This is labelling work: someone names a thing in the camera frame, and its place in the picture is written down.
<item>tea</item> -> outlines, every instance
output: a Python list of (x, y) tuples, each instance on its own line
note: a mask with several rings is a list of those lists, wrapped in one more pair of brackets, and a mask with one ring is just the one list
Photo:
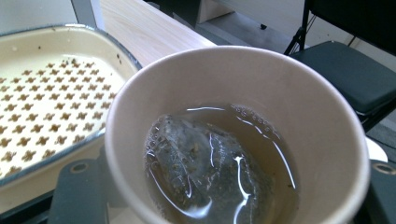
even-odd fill
[(162, 117), (147, 141), (153, 200), (176, 223), (287, 222), (298, 193), (285, 149), (268, 121), (243, 106)]

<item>floor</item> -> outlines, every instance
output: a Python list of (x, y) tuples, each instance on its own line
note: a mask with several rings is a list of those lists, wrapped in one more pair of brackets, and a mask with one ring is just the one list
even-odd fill
[[(262, 29), (261, 24), (237, 12), (197, 23), (195, 26), (191, 26), (176, 14), (174, 18), (217, 45), (249, 46), (283, 53), (291, 41), (290, 36), (271, 27)], [(396, 162), (396, 111), (377, 124), (367, 136), (385, 150), (389, 161)]]

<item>liquid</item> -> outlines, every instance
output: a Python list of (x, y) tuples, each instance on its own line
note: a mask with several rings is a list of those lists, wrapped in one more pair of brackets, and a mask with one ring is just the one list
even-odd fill
[[(269, 209), (265, 209), (261, 215), (262, 218), (257, 223), (288, 223), (292, 220), (298, 207), (298, 181), (287, 155), (288, 150), (285, 142), (267, 120), (238, 105), (188, 108), (177, 114), (185, 119), (213, 124), (223, 131), (231, 133), (242, 148), (252, 155), (260, 169), (274, 180), (271, 196), (265, 201), (267, 203), (265, 207), (269, 207)], [(148, 136), (148, 148), (154, 135)], [(172, 204), (174, 200), (169, 197), (171, 192), (161, 187), (163, 179), (161, 179), (161, 174), (154, 174), (159, 171), (153, 167), (153, 164), (155, 163), (148, 166), (148, 184), (151, 186), (151, 196), (163, 216), (174, 223), (182, 223), (186, 215), (200, 216), (202, 210), (196, 210), (195, 215), (186, 214), (189, 211), (177, 209)]]

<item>patterned tray surface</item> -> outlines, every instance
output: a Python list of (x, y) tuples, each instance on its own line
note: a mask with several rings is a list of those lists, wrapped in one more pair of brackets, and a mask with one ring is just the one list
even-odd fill
[(59, 56), (0, 70), (0, 179), (105, 127), (124, 79), (105, 62)]

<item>tray rim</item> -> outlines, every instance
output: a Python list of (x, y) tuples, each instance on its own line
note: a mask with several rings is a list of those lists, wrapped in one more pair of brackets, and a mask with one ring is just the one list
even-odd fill
[[(38, 27), (33, 27), (33, 28), (28, 28), (28, 29), (23, 29), (23, 30), (15, 30), (15, 31), (10, 31), (10, 32), (0, 34), (0, 39), (2, 37), (10, 36), (10, 35), (22, 35), (22, 34), (29, 33), (29, 32), (35, 32), (35, 31), (47, 30), (47, 29), (57, 29), (57, 28), (58, 29), (59, 28), (78, 28), (78, 29), (83, 29), (83, 30), (88, 30), (90, 32), (94, 32), (94, 33), (100, 35), (101, 37), (104, 37), (105, 39), (109, 40), (118, 49), (120, 49), (122, 51), (122, 53), (124, 53), (128, 57), (131, 64), (136, 68), (136, 71), (139, 71), (140, 69), (142, 69), (142, 65), (136, 59), (136, 57), (127, 48), (125, 48), (121, 44), (121, 42), (119, 42), (115, 37), (113, 37), (112, 35), (110, 35), (109, 33), (107, 33), (106, 31), (104, 31), (102, 29), (99, 29), (97, 27), (91, 27), (91, 26), (84, 25), (84, 24), (63, 23), (63, 24), (52, 24), (52, 25), (38, 26)], [(90, 142), (93, 142), (97, 138), (103, 136), (105, 134), (105, 131), (106, 131), (106, 128), (98, 130), (98, 131), (88, 135), (86, 138), (84, 138), (80, 142), (75, 143), (74, 145), (72, 145), (70, 147), (66, 147), (62, 151), (54, 154), (53, 156), (51, 156), (43, 161), (40, 161), (36, 164), (28, 166), (15, 174), (1, 178), (0, 179), (0, 188), (5, 187), (7, 184), (10, 184), (11, 182), (21, 179), (22, 177), (26, 177), (35, 171), (45, 168), (46, 166), (53, 164), (56, 161), (60, 161), (67, 155), (69, 155), (75, 151), (78, 151), (80, 148), (87, 146)]]

